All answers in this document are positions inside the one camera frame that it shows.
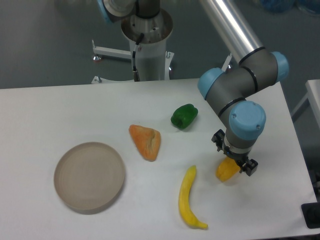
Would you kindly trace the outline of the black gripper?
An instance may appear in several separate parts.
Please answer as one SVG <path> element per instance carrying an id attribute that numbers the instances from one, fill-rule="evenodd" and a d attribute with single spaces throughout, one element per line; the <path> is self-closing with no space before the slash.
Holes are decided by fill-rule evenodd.
<path id="1" fill-rule="evenodd" d="M 225 138 L 225 132 L 219 129 L 211 138 L 211 141 L 217 147 L 217 151 L 223 150 L 223 153 L 235 160 L 235 163 L 239 166 L 239 173 L 246 173 L 247 175 L 252 175 L 258 167 L 258 162 L 254 159 L 249 159 L 248 155 L 252 150 L 252 147 L 238 148 L 233 146 Z"/>

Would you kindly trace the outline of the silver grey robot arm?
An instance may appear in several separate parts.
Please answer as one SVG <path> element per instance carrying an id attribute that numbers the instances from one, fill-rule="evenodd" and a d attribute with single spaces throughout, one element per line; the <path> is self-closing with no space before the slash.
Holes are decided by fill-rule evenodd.
<path id="1" fill-rule="evenodd" d="M 225 126 L 212 141 L 218 151 L 250 176 L 258 163 L 249 158 L 249 153 L 265 127 L 266 114 L 248 97 L 284 80 L 289 63 L 283 54 L 265 49 L 233 1 L 203 0 L 201 5 L 238 63 L 238 68 L 230 72 L 212 68 L 198 81 L 199 92 Z M 99 0 L 97 6 L 106 22 L 121 22 L 130 44 L 128 57 L 134 81 L 164 80 L 169 74 L 166 41 L 173 20 L 160 2 Z"/>

